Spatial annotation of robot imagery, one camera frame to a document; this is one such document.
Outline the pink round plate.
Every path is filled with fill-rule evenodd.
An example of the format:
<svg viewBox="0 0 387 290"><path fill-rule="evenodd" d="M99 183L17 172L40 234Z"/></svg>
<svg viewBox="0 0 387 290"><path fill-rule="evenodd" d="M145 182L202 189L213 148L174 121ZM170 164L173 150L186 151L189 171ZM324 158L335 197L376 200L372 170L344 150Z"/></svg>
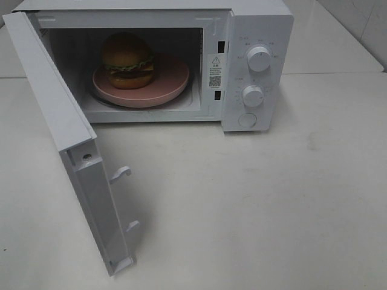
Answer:
<svg viewBox="0 0 387 290"><path fill-rule="evenodd" d="M93 73L96 94L105 101L127 108L151 108L163 105L180 95L189 80L189 67L170 54L157 54L155 75L142 88L119 89L108 81L107 72L101 66Z"/></svg>

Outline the white warning label sticker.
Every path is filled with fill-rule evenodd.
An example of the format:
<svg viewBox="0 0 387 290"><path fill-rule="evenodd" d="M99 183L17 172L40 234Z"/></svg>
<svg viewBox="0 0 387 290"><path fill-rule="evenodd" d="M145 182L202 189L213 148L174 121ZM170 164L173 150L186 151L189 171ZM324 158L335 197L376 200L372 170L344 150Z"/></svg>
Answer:
<svg viewBox="0 0 387 290"><path fill-rule="evenodd" d="M223 86L224 54L209 54L207 57L207 84L210 89Z"/></svg>

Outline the glass microwave turntable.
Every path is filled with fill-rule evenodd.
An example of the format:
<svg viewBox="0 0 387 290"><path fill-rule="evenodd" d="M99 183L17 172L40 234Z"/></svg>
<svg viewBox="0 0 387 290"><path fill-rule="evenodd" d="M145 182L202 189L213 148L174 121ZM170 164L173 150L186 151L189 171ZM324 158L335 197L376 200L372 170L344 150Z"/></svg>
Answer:
<svg viewBox="0 0 387 290"><path fill-rule="evenodd" d="M194 98L192 97L192 91L189 89L185 89L180 95L178 95L173 100L170 100L162 105L152 106L147 108L130 108L125 106L120 106L111 103L110 101L106 101L99 97L94 91L90 92L90 97L93 98L96 102L116 110L124 110L124 111L145 111L145 110L179 110L189 107L194 103Z"/></svg>

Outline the white lower microwave knob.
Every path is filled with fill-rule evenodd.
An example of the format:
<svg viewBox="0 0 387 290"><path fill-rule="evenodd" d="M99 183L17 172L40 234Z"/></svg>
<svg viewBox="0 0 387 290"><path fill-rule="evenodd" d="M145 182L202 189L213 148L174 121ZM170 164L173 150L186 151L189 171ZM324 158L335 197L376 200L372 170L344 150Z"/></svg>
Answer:
<svg viewBox="0 0 387 290"><path fill-rule="evenodd" d="M247 86L242 90L242 101L246 107L257 107L264 101L264 91L260 86Z"/></svg>

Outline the burger with sesame bun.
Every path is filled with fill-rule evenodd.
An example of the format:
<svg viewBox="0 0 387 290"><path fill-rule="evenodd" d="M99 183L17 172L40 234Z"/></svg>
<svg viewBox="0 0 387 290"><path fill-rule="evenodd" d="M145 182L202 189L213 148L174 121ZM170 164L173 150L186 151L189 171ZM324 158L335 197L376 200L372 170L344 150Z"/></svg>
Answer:
<svg viewBox="0 0 387 290"><path fill-rule="evenodd" d="M154 77L155 54L132 33L110 35L101 49L102 64L110 84L117 89L138 89Z"/></svg>

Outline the white microwave oven body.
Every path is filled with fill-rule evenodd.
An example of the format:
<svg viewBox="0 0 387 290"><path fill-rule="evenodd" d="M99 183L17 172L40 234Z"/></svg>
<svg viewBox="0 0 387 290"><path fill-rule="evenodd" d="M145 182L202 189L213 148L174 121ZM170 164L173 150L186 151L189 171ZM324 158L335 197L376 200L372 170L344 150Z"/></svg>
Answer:
<svg viewBox="0 0 387 290"><path fill-rule="evenodd" d="M34 17L42 42L89 123L220 121L226 132L270 127L294 21L282 1L23 1L15 12ZM96 93L93 73L103 67L102 45L122 32L143 39L155 58L170 54L189 67L185 89L192 91L192 105L124 111L90 97L91 91ZM270 66L261 72L247 63L247 52L256 45L272 54ZM224 54L220 89L207 84L209 54ZM242 90L250 85L264 91L264 101L254 108L242 101ZM239 125L245 113L256 115L253 127Z"/></svg>

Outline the round white door button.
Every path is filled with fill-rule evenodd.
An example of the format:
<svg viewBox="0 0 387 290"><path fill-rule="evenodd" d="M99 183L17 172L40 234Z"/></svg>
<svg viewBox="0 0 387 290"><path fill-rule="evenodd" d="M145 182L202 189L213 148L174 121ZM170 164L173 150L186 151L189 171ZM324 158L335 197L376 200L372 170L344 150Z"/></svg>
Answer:
<svg viewBox="0 0 387 290"><path fill-rule="evenodd" d="M252 113L245 113L242 114L238 118L238 123L242 127L253 127L257 122L257 117L255 114Z"/></svg>

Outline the white upper microwave knob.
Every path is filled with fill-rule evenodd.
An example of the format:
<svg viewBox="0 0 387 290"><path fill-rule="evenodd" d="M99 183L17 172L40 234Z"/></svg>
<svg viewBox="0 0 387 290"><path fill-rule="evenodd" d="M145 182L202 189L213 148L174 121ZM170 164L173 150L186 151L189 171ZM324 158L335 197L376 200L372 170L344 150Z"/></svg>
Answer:
<svg viewBox="0 0 387 290"><path fill-rule="evenodd" d="M248 66L257 73L266 70L270 66L271 58L271 52L263 45L256 45L247 52Z"/></svg>

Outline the white microwave knob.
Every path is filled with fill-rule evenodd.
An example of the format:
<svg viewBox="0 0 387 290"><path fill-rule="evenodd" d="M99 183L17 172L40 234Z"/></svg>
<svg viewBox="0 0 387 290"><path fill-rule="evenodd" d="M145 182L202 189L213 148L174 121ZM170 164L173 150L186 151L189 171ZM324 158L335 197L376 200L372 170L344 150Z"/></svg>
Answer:
<svg viewBox="0 0 387 290"><path fill-rule="evenodd" d="M270 66L271 58L271 52L263 45L256 45L247 52L248 66L257 73L266 70Z"/></svg>
<svg viewBox="0 0 387 290"><path fill-rule="evenodd" d="M260 86L247 86L242 90L242 101L246 107L257 107L264 101L264 91Z"/></svg>

